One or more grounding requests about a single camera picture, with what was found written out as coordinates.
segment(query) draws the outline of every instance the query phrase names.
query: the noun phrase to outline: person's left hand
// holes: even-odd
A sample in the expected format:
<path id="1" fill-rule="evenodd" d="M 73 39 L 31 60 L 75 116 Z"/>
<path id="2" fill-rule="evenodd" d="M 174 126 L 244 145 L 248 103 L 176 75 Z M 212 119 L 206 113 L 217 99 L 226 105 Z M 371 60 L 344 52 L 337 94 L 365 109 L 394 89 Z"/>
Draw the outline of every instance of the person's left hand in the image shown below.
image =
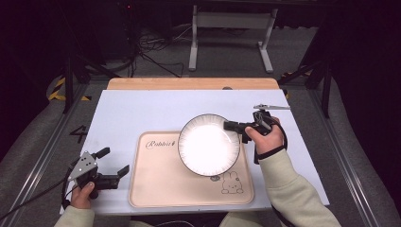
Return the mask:
<path id="1" fill-rule="evenodd" d="M 87 183 L 83 188 L 76 187 L 71 196 L 71 205 L 78 209 L 91 209 L 89 194 L 94 190 L 95 184 Z"/>

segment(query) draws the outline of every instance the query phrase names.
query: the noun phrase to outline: gray floor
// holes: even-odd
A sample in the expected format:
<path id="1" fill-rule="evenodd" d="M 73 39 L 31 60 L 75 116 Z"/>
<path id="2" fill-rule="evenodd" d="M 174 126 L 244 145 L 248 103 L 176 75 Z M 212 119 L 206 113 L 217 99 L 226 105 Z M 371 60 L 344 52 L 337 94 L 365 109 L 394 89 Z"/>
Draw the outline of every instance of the gray floor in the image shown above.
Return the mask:
<path id="1" fill-rule="evenodd" d="M 274 68 L 274 73 L 270 75 L 265 73 L 256 48 L 256 42 L 263 37 L 263 32 L 258 30 L 248 30 L 241 35 L 222 30 L 201 32 L 196 72 L 186 69 L 190 50 L 188 40 L 148 54 L 162 63 L 182 62 L 185 65 L 184 77 L 279 79 L 282 73 L 297 68 L 315 32 L 316 28 L 275 29 L 268 46 Z M 168 72 L 140 58 L 137 59 L 136 65 L 135 77 L 171 77 Z M 178 65 L 168 68 L 177 74 L 181 73 L 181 67 Z M 121 76 L 127 73 L 127 70 L 119 72 Z M 392 199 L 353 134 L 335 81 L 331 89 L 330 119 L 327 120 L 322 117 L 320 109 L 316 108 L 316 97 L 320 96 L 320 90 L 307 91 L 302 84 L 303 80 L 296 79 L 285 88 L 289 92 L 288 102 L 291 110 L 322 177 L 323 186 L 331 202 L 329 209 L 343 226 L 401 226 Z M 79 155 L 83 145 L 83 141 L 78 143 L 78 136 L 70 135 L 70 132 L 82 125 L 87 127 L 88 131 L 100 93 L 106 88 L 107 82 L 105 77 L 96 76 L 89 85 L 76 84 L 77 96 L 91 96 L 91 101 L 77 101 L 69 114 L 62 114 L 64 103 L 52 100 L 21 134 L 0 164 L 0 214 L 7 213 L 16 199 L 21 198 L 19 193 L 23 188 L 31 188 L 28 192 L 36 195 L 63 177 L 66 164 Z M 49 86 L 49 91 L 53 89 L 54 83 Z M 62 130 L 55 131 L 60 124 Z M 327 125 L 332 126 L 334 137 L 351 165 L 351 170 L 355 171 L 365 198 L 355 198 L 352 190 L 354 184 L 349 182 L 347 169 L 344 170 L 339 164 L 336 154 L 339 146 L 333 142 L 333 135 Z M 48 162 L 42 167 L 37 166 L 37 161 L 46 155 Z M 16 213 L 17 216 L 12 216 L 15 221 L 12 221 L 10 226 L 54 225 L 59 218 L 60 192 L 61 188 L 58 187 L 22 208 Z M 368 206 L 362 208 L 370 209 L 363 211 L 358 200 L 367 201 Z M 258 215 L 266 226 L 280 226 L 272 211 L 259 212 Z M 10 218 L 6 221 L 4 226 L 9 226 Z M 128 217 L 96 217 L 96 226 L 127 226 L 128 221 Z"/>

